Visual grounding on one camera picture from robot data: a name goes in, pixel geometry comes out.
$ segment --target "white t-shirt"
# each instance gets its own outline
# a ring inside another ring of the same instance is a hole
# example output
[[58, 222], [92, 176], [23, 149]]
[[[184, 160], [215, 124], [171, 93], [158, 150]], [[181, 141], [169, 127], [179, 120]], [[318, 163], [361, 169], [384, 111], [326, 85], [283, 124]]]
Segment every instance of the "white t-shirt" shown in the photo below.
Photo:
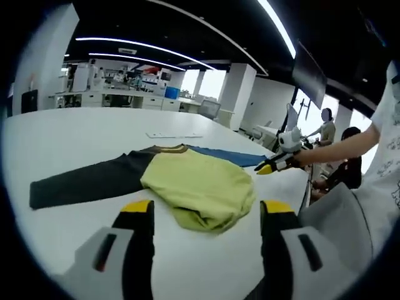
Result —
[[393, 95], [394, 64], [387, 69], [387, 84], [371, 120], [381, 133], [375, 157], [359, 189], [360, 202], [376, 256], [400, 216], [400, 100]]
[[95, 75], [98, 73], [98, 67], [95, 65], [91, 64], [89, 66], [89, 82], [92, 82]]
[[336, 127], [333, 123], [333, 119], [325, 122], [319, 128], [319, 133], [321, 133], [321, 140], [322, 141], [330, 141], [333, 143], [333, 139], [335, 137]]

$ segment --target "clothing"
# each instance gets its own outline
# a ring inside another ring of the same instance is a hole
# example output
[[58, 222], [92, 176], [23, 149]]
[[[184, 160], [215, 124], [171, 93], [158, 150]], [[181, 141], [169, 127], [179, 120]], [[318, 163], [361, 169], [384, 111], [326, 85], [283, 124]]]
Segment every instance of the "clothing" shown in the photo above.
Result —
[[321, 141], [330, 141], [333, 143], [335, 137], [336, 127], [333, 120], [325, 122], [318, 131], [321, 134]]
[[92, 88], [94, 86], [94, 78], [96, 77], [98, 73], [98, 67], [95, 65], [91, 64], [89, 66], [89, 77], [87, 78], [87, 85]]
[[98, 79], [104, 78], [104, 71], [102, 69], [100, 69], [99, 72], [97, 72], [96, 78], [98, 78]]
[[374, 255], [383, 246], [400, 216], [400, 101], [393, 95], [394, 64], [372, 123], [381, 133], [374, 159], [361, 187], [355, 190], [371, 233]]
[[349, 189], [357, 189], [361, 185], [361, 163], [361, 156], [342, 163], [326, 179], [328, 189], [331, 190], [339, 183], [344, 183]]
[[189, 149], [196, 151], [201, 154], [210, 155], [215, 158], [225, 159], [230, 161], [233, 164], [236, 164], [240, 167], [251, 167], [251, 166], [258, 166], [261, 162], [265, 161], [267, 157], [265, 155], [252, 155], [252, 154], [245, 154], [239, 152], [231, 152], [219, 149], [209, 149], [203, 147], [196, 147], [188, 145]]
[[180, 226], [222, 232], [255, 201], [253, 181], [241, 167], [185, 145], [153, 146], [31, 183], [33, 209], [95, 201], [152, 189]]

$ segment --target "robotic hand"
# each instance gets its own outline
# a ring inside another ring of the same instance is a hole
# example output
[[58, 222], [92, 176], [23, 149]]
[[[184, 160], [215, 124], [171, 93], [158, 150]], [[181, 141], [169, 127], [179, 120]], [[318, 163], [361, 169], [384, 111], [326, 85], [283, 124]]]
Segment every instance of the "robotic hand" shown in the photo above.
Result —
[[279, 134], [277, 138], [281, 150], [254, 169], [257, 171], [258, 175], [271, 174], [275, 171], [299, 167], [299, 163], [293, 156], [297, 154], [303, 146], [302, 141], [304, 141], [304, 137], [301, 136], [300, 129], [295, 127], [292, 131]]

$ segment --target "window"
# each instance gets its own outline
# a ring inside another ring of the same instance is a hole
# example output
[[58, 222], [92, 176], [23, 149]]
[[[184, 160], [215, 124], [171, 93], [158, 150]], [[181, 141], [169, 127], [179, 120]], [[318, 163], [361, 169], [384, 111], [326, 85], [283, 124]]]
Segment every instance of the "window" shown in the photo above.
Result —
[[[368, 119], [356, 109], [353, 109], [350, 119], [350, 127], [356, 126], [361, 131], [365, 131], [371, 125], [371, 123], [372, 122], [370, 119]], [[361, 172], [363, 174], [366, 173], [369, 166], [371, 165], [377, 148], [378, 145], [375, 145], [371, 150], [369, 150], [366, 154], [362, 156]]]
[[[299, 92], [297, 93], [296, 102], [294, 103], [293, 106], [297, 112], [300, 111], [303, 99], [305, 105], [308, 105], [309, 98], [307, 97], [306, 94], [303, 93], [302, 90], [299, 90]], [[332, 111], [332, 117], [335, 119], [336, 116], [338, 115], [339, 101], [331, 96], [325, 95], [324, 101], [322, 102], [321, 110], [324, 108], [330, 108]], [[313, 133], [324, 122], [321, 118], [321, 110], [318, 109], [318, 107], [312, 101], [310, 102], [310, 108], [306, 120], [307, 109], [308, 109], [307, 107], [303, 106], [299, 114], [299, 119], [297, 121], [298, 128], [301, 130], [301, 133], [305, 136]]]
[[196, 86], [196, 81], [199, 77], [200, 70], [187, 70], [183, 77], [181, 90], [189, 91], [190, 94], [193, 94], [194, 87]]
[[218, 99], [223, 88], [225, 75], [225, 70], [207, 70], [204, 73], [199, 94]]

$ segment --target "ceiling light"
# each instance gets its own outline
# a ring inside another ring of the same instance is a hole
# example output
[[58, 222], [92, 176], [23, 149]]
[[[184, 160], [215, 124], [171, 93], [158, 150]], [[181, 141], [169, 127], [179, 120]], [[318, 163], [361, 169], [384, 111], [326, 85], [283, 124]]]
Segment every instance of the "ceiling light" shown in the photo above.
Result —
[[203, 66], [206, 66], [209, 69], [216, 70], [215, 67], [209, 66], [208, 64], [204, 64], [203, 62], [198, 61], [197, 59], [191, 58], [189, 56], [186, 56], [186, 55], [183, 55], [181, 53], [174, 52], [172, 50], [168, 50], [168, 49], [165, 49], [165, 48], [153, 46], [153, 45], [150, 45], [150, 44], [144, 44], [143, 42], [133, 42], [133, 41], [127, 41], [127, 40], [124, 40], [124, 39], [111, 39], [111, 38], [108, 38], [108, 37], [78, 37], [75, 40], [77, 40], [77, 41], [109, 41], [109, 42], [118, 42], [118, 43], [126, 43], [126, 44], [133, 44], [133, 45], [149, 47], [149, 48], [161, 50], [161, 51], [164, 51], [164, 52], [168, 52], [168, 53], [171, 53], [173, 55], [181, 56], [182, 58], [186, 58], [186, 59], [188, 59], [190, 61], [194, 61], [195, 63], [202, 64]]
[[176, 67], [173, 66], [171, 64], [165, 64], [163, 62], [159, 62], [159, 61], [152, 61], [151, 59], [146, 59], [146, 58], [141, 58], [141, 57], [136, 57], [136, 56], [128, 56], [128, 55], [119, 55], [119, 54], [106, 54], [106, 53], [89, 53], [89, 55], [92, 56], [112, 56], [114, 58], [130, 58], [130, 59], [137, 59], [138, 61], [147, 61], [149, 63], [154, 63], [154, 64], [161, 64], [163, 66], [167, 66], [170, 68], [174, 68], [174, 69], [178, 69], [181, 71], [186, 71], [185, 69], [181, 68], [181, 67]]
[[257, 1], [262, 6], [262, 8], [264, 8], [264, 10], [268, 13], [268, 16], [271, 18], [271, 20], [275, 24], [276, 29], [281, 34], [281, 36], [286, 44], [286, 47], [289, 49], [289, 52], [290, 52], [292, 58], [294, 59], [296, 57], [296, 50], [293, 46], [292, 41], [290, 40], [288, 32], [286, 31], [285, 27], [283, 26], [281, 20], [279, 19], [278, 15], [274, 11], [273, 7], [268, 3], [267, 0], [257, 0]]

